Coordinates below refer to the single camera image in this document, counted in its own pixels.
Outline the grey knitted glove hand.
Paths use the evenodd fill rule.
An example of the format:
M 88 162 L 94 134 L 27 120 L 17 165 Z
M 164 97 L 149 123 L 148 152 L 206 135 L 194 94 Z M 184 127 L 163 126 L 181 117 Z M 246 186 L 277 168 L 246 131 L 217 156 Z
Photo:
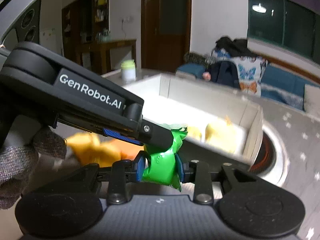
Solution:
M 26 146 L 9 146 L 1 150 L 1 209 L 11 208 L 29 183 L 39 155 L 65 159 L 65 139 L 50 128 L 40 129 Z

